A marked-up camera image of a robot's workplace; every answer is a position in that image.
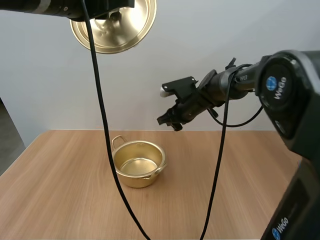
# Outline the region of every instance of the gold lid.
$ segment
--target gold lid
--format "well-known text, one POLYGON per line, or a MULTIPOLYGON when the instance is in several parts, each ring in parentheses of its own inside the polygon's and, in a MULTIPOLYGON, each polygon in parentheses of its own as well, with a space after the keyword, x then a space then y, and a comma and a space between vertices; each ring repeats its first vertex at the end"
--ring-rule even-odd
MULTIPOLYGON (((116 54, 137 45, 151 29, 156 17, 156 0, 135 0, 134 8, 122 7, 110 12, 108 19, 91 19, 95 50, 101 54, 116 54)), ((90 49, 84 21, 70 21, 76 39, 90 49)))

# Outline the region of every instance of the pot rim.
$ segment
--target pot rim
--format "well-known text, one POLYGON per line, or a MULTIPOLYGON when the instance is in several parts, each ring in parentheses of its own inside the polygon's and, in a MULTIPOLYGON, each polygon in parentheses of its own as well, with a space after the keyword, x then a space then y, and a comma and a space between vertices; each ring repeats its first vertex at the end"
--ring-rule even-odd
POLYGON ((162 160, 161 160, 161 163, 160 165, 154 169, 153 171, 150 171, 150 172, 147 172, 145 174, 141 174, 141 175, 130 175, 130 174, 126 174, 126 173, 123 173, 122 171, 120 171, 116 165, 114 164, 114 167, 115 167, 115 170, 116 170, 116 173, 121 175, 121 176, 124 176, 124 177, 128 177, 128 178, 134 178, 134 179, 141 179, 141 178, 149 178, 151 177, 158 169, 162 168, 165 164, 166 164, 166 154, 165 154, 165 151, 163 150, 162 147, 160 147, 159 145, 153 143, 153 142, 150 142, 150 141, 143 141, 143 140, 134 140, 134 141, 126 141, 125 143, 123 143, 122 145, 118 146, 115 150, 113 150, 112 152, 112 158, 113 158, 113 163, 115 163, 115 155, 116 153, 123 147, 129 145, 129 144, 137 144, 137 143, 144 143, 144 144, 149 144, 149 145, 152 145, 154 146, 155 148, 157 148, 161 155, 162 155, 162 160))

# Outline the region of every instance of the black cable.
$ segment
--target black cable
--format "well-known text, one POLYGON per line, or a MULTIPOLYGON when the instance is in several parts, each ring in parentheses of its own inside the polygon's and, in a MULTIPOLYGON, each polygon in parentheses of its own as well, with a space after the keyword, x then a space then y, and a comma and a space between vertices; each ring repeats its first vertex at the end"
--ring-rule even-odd
MULTIPOLYGON (((114 160, 112 157, 112 150, 111 150, 111 144, 110 144, 110 136, 109 136, 109 127, 108 127, 108 121, 107 121, 107 115, 105 111, 105 105, 104 105, 104 100, 103 100, 103 95, 102 95, 102 89, 101 89, 101 83, 100 83, 100 76, 99 76, 99 68, 98 68, 98 61, 97 61, 97 55, 96 55, 96 49, 95 49, 95 42, 94 42, 94 37, 92 34, 92 29, 91 29, 91 24, 90 24, 90 18, 88 15, 87 7, 85 0, 81 0, 81 5, 82 9, 84 12, 84 19, 85 19, 85 25, 87 28, 88 32, 88 38, 89 38, 89 44, 90 44, 90 52, 91 52, 91 57, 92 57, 92 64, 93 64, 93 70, 94 70, 94 76, 95 76, 95 84, 96 84, 96 91, 97 91, 97 96, 98 96, 98 101, 99 101, 99 106, 100 106, 100 111, 101 111, 101 116, 102 116, 102 123, 103 123, 103 128, 104 128, 104 136, 105 136, 105 143, 106 143, 106 149, 107 149, 107 155, 112 171, 112 175, 116 184, 116 187, 121 195, 121 198, 130 213, 132 219, 134 220, 135 224, 141 231, 142 235, 147 239, 151 240, 150 237, 146 234, 142 226, 140 225, 138 219, 136 218, 134 212, 132 211, 128 200, 124 194, 124 191, 121 188, 118 176, 117 176, 117 171, 116 167, 114 164, 114 160)), ((225 107, 224 107, 224 115, 223 115, 223 126, 222 126, 222 133, 221 133, 221 141, 220 141, 220 148, 219 148, 219 154, 218 154, 218 159, 216 163, 216 168, 215 168, 215 173, 214 173, 214 179, 213 179, 213 185, 212 185, 212 191, 210 195, 210 200, 209 200, 209 205, 208 205, 208 210, 207 210, 207 215, 203 227, 203 231, 200 237, 200 240, 203 240, 207 231, 209 219, 210 219, 210 213, 211 213, 211 208, 212 208, 212 203, 214 200, 215 192, 216 192, 216 187, 217 187, 217 181, 218 181, 218 175, 219 175, 219 170, 220 170, 220 165, 221 165, 221 159, 222 159, 222 154, 223 154, 223 149, 224 149, 224 144, 225 144, 225 137, 226 137, 226 129, 227 129, 227 118, 228 118, 228 107, 229 107, 229 95, 230 95, 230 88, 231 88, 231 83, 233 80, 234 74, 241 68, 245 67, 244 65, 241 65, 236 68, 236 70, 229 76, 229 83, 228 83, 228 88, 226 92, 226 100, 225 100, 225 107)))
POLYGON ((212 190, 211 190, 208 210, 207 210, 207 213, 206 213, 205 223, 204 223, 204 227, 203 227, 203 231, 202 231, 200 240, 204 239, 206 231, 207 231, 207 227, 208 227, 209 219, 210 219, 211 208, 212 208, 212 203, 214 201, 214 196, 215 196, 217 182, 218 182, 218 175, 219 175, 220 164, 221 164, 221 159, 222 159, 222 153, 224 151, 224 144, 225 144, 225 138, 226 138, 227 118, 228 118, 228 108, 229 108, 229 95, 230 95, 231 83, 232 83, 232 81, 234 79, 234 75, 236 74, 236 72, 238 70, 240 70, 241 68, 244 68, 244 67, 246 67, 246 64, 238 66, 234 70, 234 72, 231 73, 230 76, 229 76, 228 86, 227 86, 227 91, 226 91, 226 97, 225 97, 225 103, 224 103, 223 124, 222 124, 222 133, 221 133, 219 154, 218 154, 218 159, 217 159, 217 162, 216 162, 216 167, 215 167, 215 172, 214 172, 213 185, 212 185, 212 190))
MULTIPOLYGON (((243 123, 235 124, 235 125, 229 125, 229 124, 227 124, 226 126, 227 126, 228 128, 238 128, 238 127, 242 127, 242 126, 244 126, 244 125, 247 125, 248 123, 252 122, 252 121, 261 113, 261 111, 262 111, 263 109, 264 109, 264 108, 261 106, 261 107, 259 108, 259 110, 258 110, 249 120, 247 120, 247 121, 245 121, 245 122, 243 122, 243 123)), ((221 125, 221 126, 223 125, 223 123, 220 122, 220 121, 215 117, 215 114, 214 114, 212 108, 208 108, 207 111, 209 112, 209 114, 211 115, 211 117, 213 118, 213 120, 215 120, 215 122, 216 122, 217 124, 219 124, 219 125, 221 125)))
POLYGON ((124 191, 121 188, 118 176, 117 176, 117 171, 116 167, 114 164, 114 160, 112 157, 112 150, 111 150, 111 144, 110 144, 110 136, 109 136, 109 127, 108 127, 108 121, 107 121, 107 115, 106 115, 106 110, 105 110, 105 105, 104 105, 104 100, 102 96, 102 90, 101 90, 101 84, 100 84, 100 77, 99 77, 99 69, 98 69, 98 61, 97 61, 97 55, 96 55, 96 49, 95 49, 95 42, 94 42, 94 37, 92 34, 92 29, 91 29, 91 24, 90 24, 90 18, 89 14, 87 11, 86 3, 85 0, 81 0, 81 5, 82 9, 84 12, 84 19, 85 19, 85 25, 86 29, 88 32, 88 38, 89 38, 89 43, 90 43, 90 52, 91 52, 91 57, 92 57, 92 64, 93 64, 93 70, 94 70, 94 76, 95 76, 95 85, 96 85, 96 91, 98 95, 98 100, 99 100, 99 105, 100 105, 100 111, 101 111, 101 116, 102 116, 102 122, 103 122, 103 128, 104 128, 104 135, 105 135, 105 143, 106 143, 106 149, 107 149, 107 154, 109 158, 109 163, 112 171, 112 175, 116 184, 116 187, 118 188, 118 191, 121 195, 121 198, 124 202, 124 205, 126 206, 126 209, 129 211, 132 219, 134 220, 135 224, 138 226, 139 230, 143 234, 143 236, 147 240, 151 240, 150 237, 146 234, 142 226, 140 225, 138 219, 136 218, 134 212, 132 211, 128 200, 124 194, 124 191))

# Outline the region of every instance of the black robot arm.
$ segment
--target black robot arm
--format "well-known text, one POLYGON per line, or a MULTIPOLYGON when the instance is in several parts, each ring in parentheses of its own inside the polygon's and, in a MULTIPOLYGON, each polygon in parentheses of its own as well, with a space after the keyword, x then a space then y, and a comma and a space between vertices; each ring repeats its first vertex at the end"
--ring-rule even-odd
MULTIPOLYGON (((86 0, 90 19, 108 18, 107 13, 123 7, 135 7, 135 0, 86 0)), ((80 0, 2 0, 0 10, 66 17, 82 22, 85 16, 80 0)))
POLYGON ((320 239, 320 51, 280 51, 234 71, 233 63, 221 73, 212 70, 198 87, 193 77, 163 84, 161 95, 177 100, 158 123, 179 131, 204 110, 222 106, 234 73, 230 99, 254 90, 287 148, 302 156, 261 240, 320 239))

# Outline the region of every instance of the gray floor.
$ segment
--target gray floor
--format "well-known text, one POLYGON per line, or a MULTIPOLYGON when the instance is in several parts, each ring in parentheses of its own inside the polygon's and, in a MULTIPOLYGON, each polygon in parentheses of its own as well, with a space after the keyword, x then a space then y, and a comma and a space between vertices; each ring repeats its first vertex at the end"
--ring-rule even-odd
POLYGON ((0 175, 25 149, 14 123, 0 100, 0 175))

